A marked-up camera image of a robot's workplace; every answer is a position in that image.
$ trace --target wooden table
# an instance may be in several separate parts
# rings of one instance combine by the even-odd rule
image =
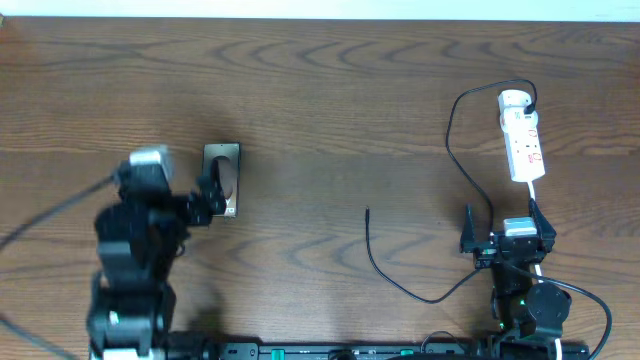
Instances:
[[[195,186],[204,144],[239,141],[240,216],[193,231],[171,283],[174,329],[265,342],[419,342],[434,330],[496,330],[491,279],[458,253],[464,205],[480,196],[444,133],[456,96],[515,77],[540,93],[547,175],[539,204],[558,231],[546,274],[614,314],[602,358],[640,356],[640,26],[509,22],[7,19],[0,29],[1,232],[166,143],[176,192]],[[497,124],[500,89],[459,106],[453,151],[487,190],[496,224],[525,215]],[[7,248],[0,306],[84,357],[93,219],[104,191]],[[604,315],[574,295],[564,338],[595,347]],[[0,331],[0,358],[49,358]]]

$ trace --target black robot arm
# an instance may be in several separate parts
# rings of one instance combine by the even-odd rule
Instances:
[[[189,237],[188,227],[207,226],[226,208],[217,162],[198,179],[199,193],[173,195],[170,178],[166,148],[133,153],[117,171],[122,201],[96,218],[103,270],[93,280],[87,318],[94,358],[105,351],[144,357],[169,344],[176,296],[167,278],[173,260]]]
[[[562,323],[569,316],[571,296],[548,282],[533,283],[526,273],[551,252],[556,231],[542,215],[535,200],[529,200],[529,217],[505,220],[505,230],[492,232],[477,242],[471,207],[467,206],[460,251],[473,253],[477,269],[490,268],[493,277],[491,307],[502,332],[493,336],[491,354],[524,345],[550,347],[562,337]]]

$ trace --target black wire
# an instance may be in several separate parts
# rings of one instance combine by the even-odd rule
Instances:
[[[449,156],[451,156],[451,160],[453,160],[456,166],[458,166],[458,169],[460,169],[460,171],[462,172],[462,175],[464,175],[467,178],[467,180],[469,180],[471,185],[473,185],[473,187],[476,188],[478,193],[480,193],[480,196],[482,196],[484,201],[487,203],[487,206],[489,207],[489,232],[493,231],[493,204],[491,203],[491,200],[489,199],[489,196],[487,195],[487,193],[484,190],[482,190],[480,185],[478,185],[475,181],[473,181],[471,176],[464,170],[462,165],[460,165],[456,157],[453,156],[453,153],[449,148],[449,136],[451,134],[451,125],[453,124],[453,115],[456,112],[456,106],[458,105],[458,102],[460,101],[460,99],[462,99],[466,95],[469,95],[478,91],[482,91],[492,87],[502,86],[506,84],[514,84],[514,83],[526,83],[531,85],[531,87],[533,88],[533,102],[531,103],[531,105],[528,105],[527,108],[525,109],[525,113],[527,114],[532,113],[533,110],[535,110],[536,103],[538,102],[538,90],[536,90],[536,86],[531,81],[526,79],[513,79],[513,80],[505,80],[505,81],[500,81],[497,83],[481,86],[475,89],[467,90],[462,94],[460,94],[460,96],[458,96],[456,101],[453,103],[453,107],[451,108],[451,116],[449,116],[449,126],[447,126],[447,135],[445,136],[444,146],[447,148],[447,152],[449,153]]]
[[[99,191],[105,186],[111,184],[113,182],[113,176],[106,177],[95,185],[88,187],[87,189],[73,195],[69,199],[61,202],[60,204],[48,209],[36,216],[34,216],[31,220],[26,223],[18,226],[15,230],[10,232],[8,235],[4,236],[2,240],[0,240],[0,253],[11,243],[15,242],[22,236],[27,230],[31,229],[34,226],[37,226],[55,215],[60,214],[61,212],[67,210],[68,208],[76,205],[80,201],[84,200],[89,195]],[[21,337],[22,339],[30,342],[31,344],[40,347],[52,354],[57,355],[62,359],[77,359],[73,354],[64,351],[63,349],[51,344],[50,342],[42,339],[39,336],[29,333],[25,329],[19,327],[18,325],[12,323],[4,314],[0,313],[0,324],[2,324],[7,330],[14,333],[16,336]]]
[[[464,284],[467,280],[471,279],[473,276],[475,276],[477,273],[479,273],[480,270],[482,270],[482,269],[476,269],[476,270],[472,271],[471,274],[465,276],[462,280],[458,281],[457,284],[453,285],[453,287],[449,291],[447,291],[444,295],[442,295],[438,299],[428,300],[428,299],[422,298],[422,297],[412,293],[411,291],[403,288],[397,282],[391,280],[391,278],[389,278],[387,275],[385,275],[385,273],[383,273],[382,270],[380,270],[378,265],[376,265],[376,261],[373,259],[373,254],[371,254],[371,241],[369,240],[369,207],[367,207],[367,210],[365,211],[364,223],[365,223],[365,242],[367,243],[367,253],[369,254],[369,260],[371,261],[371,265],[373,265],[373,268],[376,270],[378,275],[382,276],[383,279],[387,280],[391,285],[397,287],[403,293],[409,295],[410,297],[414,298],[415,300],[418,300],[418,301],[421,301],[421,302],[427,303],[427,304],[437,304],[437,303],[441,302],[442,300],[448,298],[449,295],[451,295],[454,291],[456,291],[460,287],[460,285]]]
[[[96,191],[111,184],[112,182],[113,182],[113,176],[106,177],[100,180],[99,182],[97,182],[95,185],[92,185],[86,188],[85,190],[73,195],[72,197],[52,207],[51,209],[43,211],[40,214],[34,216],[31,220],[27,221],[26,223],[18,226],[15,230],[13,230],[11,233],[9,233],[8,235],[2,238],[2,240],[0,241],[0,253],[9,244],[16,241],[18,238],[20,238],[20,236],[22,236],[22,234],[24,234],[27,230],[49,220],[51,217],[58,215],[59,213],[67,210],[73,205],[76,205],[80,201],[84,200],[87,196],[95,193]]]
[[[30,342],[31,344],[46,350],[56,356],[58,356],[61,359],[67,359],[67,360],[76,360],[78,359],[75,355],[73,355],[70,352],[65,351],[64,349],[48,342],[47,340],[44,340],[41,337],[38,337],[36,335],[33,335],[31,333],[29,333],[27,330],[19,327],[18,325],[12,323],[9,319],[7,319],[4,314],[0,314],[0,324],[2,324],[2,326],[4,326],[7,330],[9,330],[10,332],[12,332],[13,334],[21,337],[22,339]]]
[[[602,338],[600,339],[600,342],[598,343],[596,348],[593,350],[591,355],[589,355],[589,360],[595,359],[598,356],[598,354],[600,354],[600,351],[602,351],[602,348],[607,343],[607,339],[609,339],[609,334],[611,334],[611,327],[613,325],[613,316],[611,315],[611,310],[609,309],[609,306],[607,306],[607,304],[602,299],[600,299],[596,295],[588,292],[587,290],[581,289],[581,288],[579,288],[579,287],[577,287],[575,285],[571,285],[569,283],[562,282],[560,280],[556,280],[556,279],[552,279],[552,278],[548,278],[548,277],[545,277],[545,276],[532,274],[532,273],[530,273],[528,271],[524,271],[524,270],[519,269],[516,266],[513,266],[513,265],[508,264],[508,263],[504,263],[504,265],[507,268],[509,268],[509,270],[513,270],[513,271],[519,273],[520,275],[528,276],[528,277],[536,279],[536,280],[547,281],[547,282],[549,282],[551,284],[555,284],[555,285],[561,286],[563,288],[566,288],[566,289],[569,289],[569,290],[573,290],[573,291],[577,292],[578,294],[584,295],[584,296],[588,297],[589,299],[591,299],[591,300],[595,301],[596,303],[598,303],[598,305],[600,305],[602,307],[602,310],[604,310],[604,314],[607,317],[607,324],[605,326],[604,333],[602,334]]]
[[[427,336],[427,337],[424,339],[424,341],[422,342],[422,345],[420,345],[420,352],[421,352],[421,353],[424,353],[424,352],[426,351],[425,346],[427,346],[427,344],[429,343],[429,340],[431,340],[431,338],[432,338],[434,335],[438,335],[438,334],[445,334],[445,335],[449,335],[449,337],[451,337],[451,338],[456,342],[456,344],[458,344],[458,347],[459,347],[460,349],[462,349],[462,351],[463,351],[465,354],[467,353],[467,348],[465,348],[464,346],[462,346],[462,344],[460,344],[460,341],[458,341],[458,338],[457,338],[457,337],[455,337],[455,336],[454,336],[453,334],[451,334],[450,332],[445,331],[445,330],[438,330],[438,331],[434,331],[434,332],[432,332],[429,336]]]

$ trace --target white power strip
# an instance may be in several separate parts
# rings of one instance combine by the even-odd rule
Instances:
[[[535,199],[532,181],[544,175],[542,148],[538,138],[538,113],[525,114],[531,96],[520,90],[505,90],[498,96],[500,127],[507,145],[511,180],[529,183]]]

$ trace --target electrical outlet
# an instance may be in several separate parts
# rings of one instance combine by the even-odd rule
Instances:
[[[240,175],[240,144],[205,145],[202,158],[203,175],[210,174],[213,160],[219,161],[220,182],[227,199],[227,210],[224,214],[214,215],[225,218],[238,216],[238,185]]]
[[[500,127],[504,132],[511,180],[530,182],[545,174],[538,137],[538,114],[525,114],[531,96],[520,90],[506,90],[498,97]]]

